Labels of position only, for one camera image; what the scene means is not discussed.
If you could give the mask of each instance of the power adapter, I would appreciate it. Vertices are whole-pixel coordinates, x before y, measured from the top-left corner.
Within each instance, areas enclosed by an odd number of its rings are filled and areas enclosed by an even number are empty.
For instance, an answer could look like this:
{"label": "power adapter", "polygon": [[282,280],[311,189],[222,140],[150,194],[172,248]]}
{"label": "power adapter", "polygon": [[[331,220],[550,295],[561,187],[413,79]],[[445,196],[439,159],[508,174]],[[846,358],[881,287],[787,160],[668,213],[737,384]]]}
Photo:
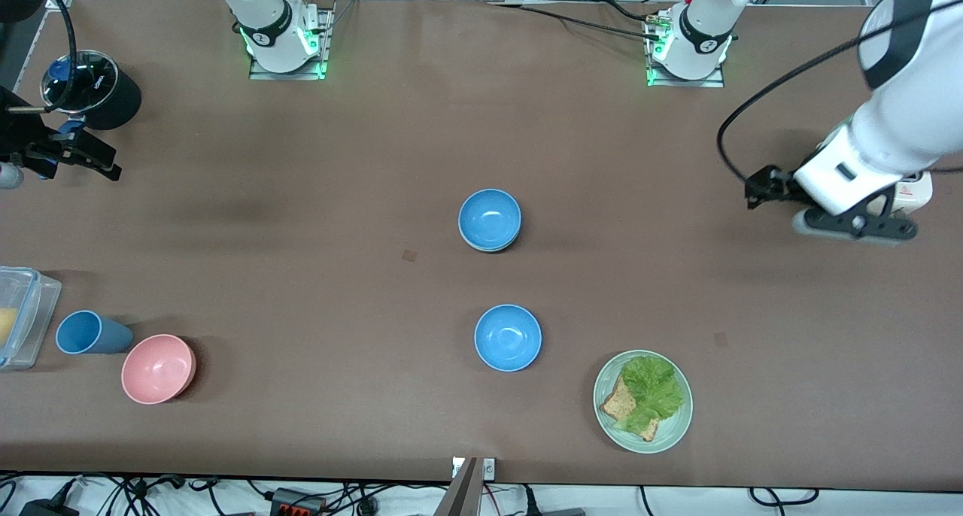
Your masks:
{"label": "power adapter", "polygon": [[271,499],[271,514],[320,516],[323,509],[324,498],[322,496],[305,494],[298,490],[278,488]]}
{"label": "power adapter", "polygon": [[69,506],[57,508],[50,499],[34,499],[23,506],[20,516],[80,516],[80,512]]}
{"label": "power adapter", "polygon": [[52,499],[34,499],[28,502],[20,509],[20,516],[80,516],[80,512],[65,506],[66,495],[75,481],[76,478],[70,479]]}

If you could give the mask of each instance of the blue bowl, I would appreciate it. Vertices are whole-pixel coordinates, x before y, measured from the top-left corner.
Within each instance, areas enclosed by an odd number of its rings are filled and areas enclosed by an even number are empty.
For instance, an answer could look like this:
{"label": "blue bowl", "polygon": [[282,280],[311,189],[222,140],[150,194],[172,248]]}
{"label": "blue bowl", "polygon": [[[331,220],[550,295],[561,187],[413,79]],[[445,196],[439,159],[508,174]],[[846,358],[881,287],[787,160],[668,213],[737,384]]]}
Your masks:
{"label": "blue bowl", "polygon": [[512,195],[497,188],[472,194],[458,211],[458,232],[478,251],[501,251],[518,238],[522,210]]}
{"label": "blue bowl", "polygon": [[539,321],[524,307],[497,305],[475,325],[475,351],[489,368],[516,372],[532,364],[541,350]]}

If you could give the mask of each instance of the yellow food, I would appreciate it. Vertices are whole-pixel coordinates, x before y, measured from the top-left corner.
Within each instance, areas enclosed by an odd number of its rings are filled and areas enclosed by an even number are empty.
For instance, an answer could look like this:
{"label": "yellow food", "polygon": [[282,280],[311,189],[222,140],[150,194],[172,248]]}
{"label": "yellow food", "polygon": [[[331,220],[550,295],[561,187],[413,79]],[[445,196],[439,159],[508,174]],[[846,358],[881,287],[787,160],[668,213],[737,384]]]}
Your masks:
{"label": "yellow food", "polygon": [[10,333],[14,330],[14,322],[17,322],[17,309],[0,307],[0,348],[7,344]]}

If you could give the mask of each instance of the clear plastic food container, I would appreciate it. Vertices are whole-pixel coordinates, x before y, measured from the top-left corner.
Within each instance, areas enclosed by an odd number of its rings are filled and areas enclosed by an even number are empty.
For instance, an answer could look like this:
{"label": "clear plastic food container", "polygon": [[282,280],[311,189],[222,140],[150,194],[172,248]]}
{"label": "clear plastic food container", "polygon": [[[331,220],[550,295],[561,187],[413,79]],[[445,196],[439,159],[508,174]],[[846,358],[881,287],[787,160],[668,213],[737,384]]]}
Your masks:
{"label": "clear plastic food container", "polygon": [[0,371],[37,362],[61,284],[29,267],[0,266]]}

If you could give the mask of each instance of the blue cup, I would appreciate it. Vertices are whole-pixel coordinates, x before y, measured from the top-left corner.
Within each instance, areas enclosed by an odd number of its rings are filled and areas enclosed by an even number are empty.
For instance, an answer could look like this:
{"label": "blue cup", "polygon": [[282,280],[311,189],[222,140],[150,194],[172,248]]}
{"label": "blue cup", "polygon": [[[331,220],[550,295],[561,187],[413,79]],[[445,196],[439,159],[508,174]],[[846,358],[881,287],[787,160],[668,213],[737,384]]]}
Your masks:
{"label": "blue cup", "polygon": [[132,342],[130,328],[93,311],[75,311],[57,328],[57,348],[65,354],[124,352]]}

